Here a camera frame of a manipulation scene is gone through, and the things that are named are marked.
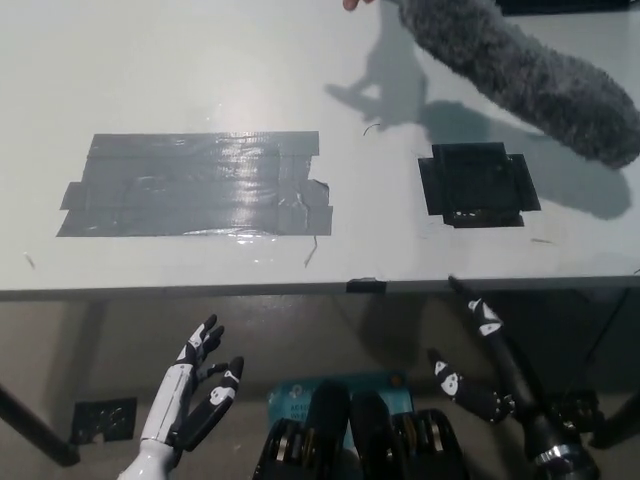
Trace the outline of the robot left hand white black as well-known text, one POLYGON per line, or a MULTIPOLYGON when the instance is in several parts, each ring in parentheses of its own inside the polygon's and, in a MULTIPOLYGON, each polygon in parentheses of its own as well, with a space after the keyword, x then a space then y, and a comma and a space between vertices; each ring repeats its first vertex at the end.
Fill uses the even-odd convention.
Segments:
POLYGON ((188 338, 160 384, 142 431, 143 440, 191 452, 231 408, 239 390, 244 358, 206 364, 208 355, 220 346, 223 333, 217 316, 211 315, 188 338), (218 373, 222 375, 219 384, 191 408, 198 387, 218 373))

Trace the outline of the robot right hand white black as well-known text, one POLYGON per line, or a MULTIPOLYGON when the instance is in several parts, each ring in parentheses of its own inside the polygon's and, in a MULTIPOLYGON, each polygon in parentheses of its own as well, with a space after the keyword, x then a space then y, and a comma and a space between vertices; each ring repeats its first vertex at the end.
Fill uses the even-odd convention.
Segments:
POLYGON ((539 457, 560 445, 562 440, 509 344, 503 321, 479 293, 454 276, 450 276, 448 282, 471 312, 472 330, 487 347, 500 388, 491 389, 471 380, 431 348, 428 358, 440 389, 458 406, 489 423, 497 424, 513 416, 523 429, 527 459, 541 463, 539 457))

